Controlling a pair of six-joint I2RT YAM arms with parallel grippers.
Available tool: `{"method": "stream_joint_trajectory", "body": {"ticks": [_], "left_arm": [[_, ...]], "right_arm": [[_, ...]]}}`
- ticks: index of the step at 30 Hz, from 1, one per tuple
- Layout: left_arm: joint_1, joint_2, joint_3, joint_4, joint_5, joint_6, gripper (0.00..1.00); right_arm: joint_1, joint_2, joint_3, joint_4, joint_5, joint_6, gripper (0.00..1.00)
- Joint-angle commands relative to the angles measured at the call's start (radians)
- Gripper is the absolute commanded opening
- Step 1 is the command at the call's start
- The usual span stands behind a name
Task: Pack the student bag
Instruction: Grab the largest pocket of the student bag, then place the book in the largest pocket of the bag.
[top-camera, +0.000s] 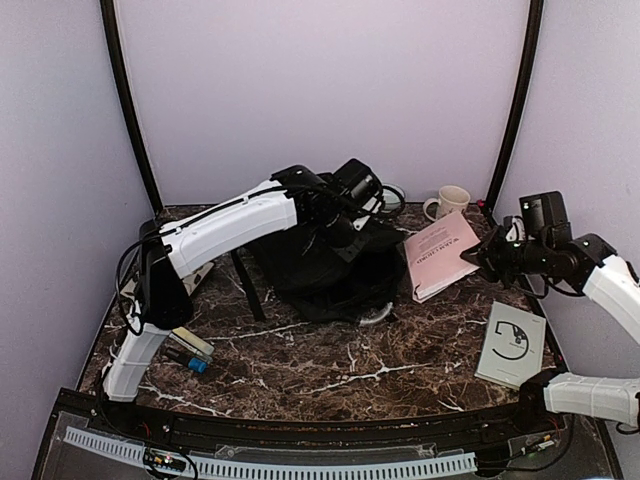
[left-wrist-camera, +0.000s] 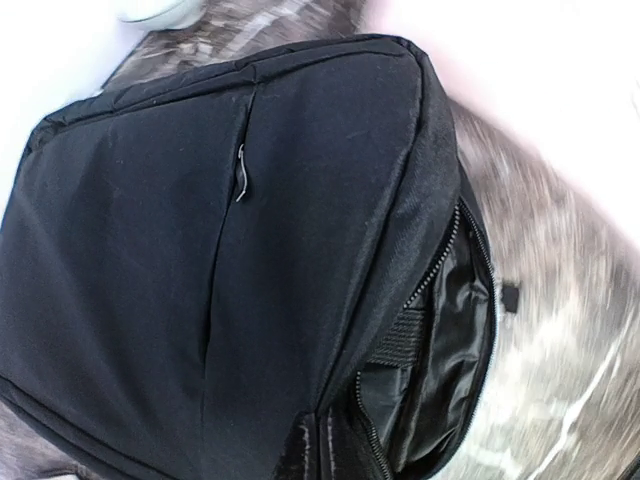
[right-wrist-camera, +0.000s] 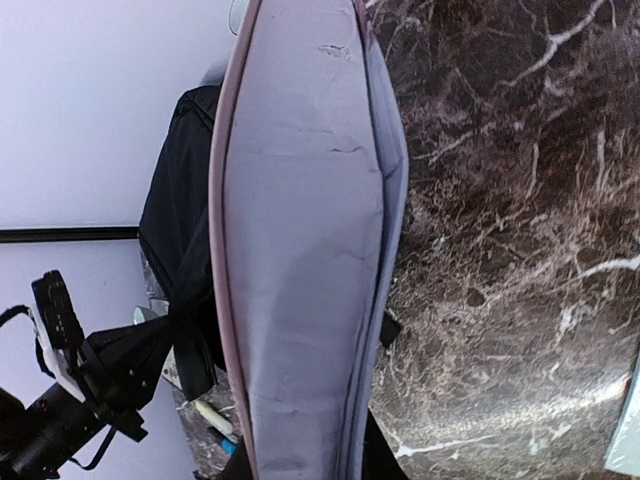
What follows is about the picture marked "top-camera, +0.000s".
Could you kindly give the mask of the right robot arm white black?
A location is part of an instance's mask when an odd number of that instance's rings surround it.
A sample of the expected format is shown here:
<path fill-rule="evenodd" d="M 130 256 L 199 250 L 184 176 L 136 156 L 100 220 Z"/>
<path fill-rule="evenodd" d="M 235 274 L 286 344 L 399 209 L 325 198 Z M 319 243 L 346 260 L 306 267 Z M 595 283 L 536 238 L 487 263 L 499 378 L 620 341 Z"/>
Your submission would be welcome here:
<path fill-rule="evenodd" d="M 496 227 L 460 258 L 505 288 L 512 288 L 518 275 L 537 275 L 546 289 L 590 300 L 639 339 L 639 277 L 595 234 L 574 239 L 568 227 L 543 227 L 510 241 Z M 519 402 L 511 412 L 510 424 L 521 434 L 534 432 L 554 413 L 612 421 L 621 434 L 634 435 L 639 432 L 639 380 L 547 369 L 519 387 Z"/>

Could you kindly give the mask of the grey white booklet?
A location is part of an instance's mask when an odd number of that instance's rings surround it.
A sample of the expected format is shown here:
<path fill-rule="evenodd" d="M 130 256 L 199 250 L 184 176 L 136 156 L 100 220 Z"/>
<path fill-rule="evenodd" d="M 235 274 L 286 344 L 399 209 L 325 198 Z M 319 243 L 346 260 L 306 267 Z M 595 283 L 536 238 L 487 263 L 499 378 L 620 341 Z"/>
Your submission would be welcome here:
<path fill-rule="evenodd" d="M 475 376 L 518 390 L 541 372 L 545 332 L 544 317 L 495 301 Z"/>

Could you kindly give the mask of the black student backpack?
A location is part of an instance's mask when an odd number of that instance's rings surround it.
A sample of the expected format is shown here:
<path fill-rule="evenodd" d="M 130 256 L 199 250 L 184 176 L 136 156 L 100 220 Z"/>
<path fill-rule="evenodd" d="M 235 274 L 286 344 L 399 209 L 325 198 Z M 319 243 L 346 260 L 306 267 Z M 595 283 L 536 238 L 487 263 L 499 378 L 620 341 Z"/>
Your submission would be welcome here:
<path fill-rule="evenodd" d="M 333 172 L 315 174 L 295 165 L 271 178 L 294 201 L 298 223 L 244 247 L 275 294 L 314 323 L 358 323 L 370 310 L 387 315 L 407 271 L 399 250 L 403 233 L 387 222 L 385 214 L 375 213 L 356 228 L 363 248 L 353 262 L 345 262 L 313 225 L 299 223 L 300 193 L 306 189 L 339 193 Z"/>

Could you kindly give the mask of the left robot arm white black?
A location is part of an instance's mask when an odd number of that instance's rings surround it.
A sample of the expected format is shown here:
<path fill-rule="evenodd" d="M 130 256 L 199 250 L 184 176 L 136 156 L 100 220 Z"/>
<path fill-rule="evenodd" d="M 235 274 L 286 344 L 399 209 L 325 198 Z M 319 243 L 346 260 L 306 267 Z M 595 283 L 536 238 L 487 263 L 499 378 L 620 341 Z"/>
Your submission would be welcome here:
<path fill-rule="evenodd" d="M 120 436 L 141 427 L 133 401 L 156 351 L 193 315 L 184 278 L 216 258 L 274 232 L 296 226 L 317 229 L 339 252 L 359 241 L 377 214 L 380 180 L 357 159 L 333 173 L 316 174 L 294 165 L 226 202 L 163 226 L 148 222 L 126 249 L 139 260 L 139 282 L 118 308 L 127 334 L 105 368 L 102 390 L 109 399 L 101 417 Z"/>

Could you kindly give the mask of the pink book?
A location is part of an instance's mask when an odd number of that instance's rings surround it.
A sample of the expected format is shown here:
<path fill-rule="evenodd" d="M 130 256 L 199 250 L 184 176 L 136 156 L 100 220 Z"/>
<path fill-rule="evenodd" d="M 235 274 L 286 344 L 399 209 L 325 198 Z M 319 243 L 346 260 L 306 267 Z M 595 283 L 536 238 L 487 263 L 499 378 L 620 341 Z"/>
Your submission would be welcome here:
<path fill-rule="evenodd" d="M 461 254 L 479 243 L 474 230 L 460 212 L 437 220 L 404 242 L 412 298 L 418 303 L 437 295 L 479 267 Z"/>

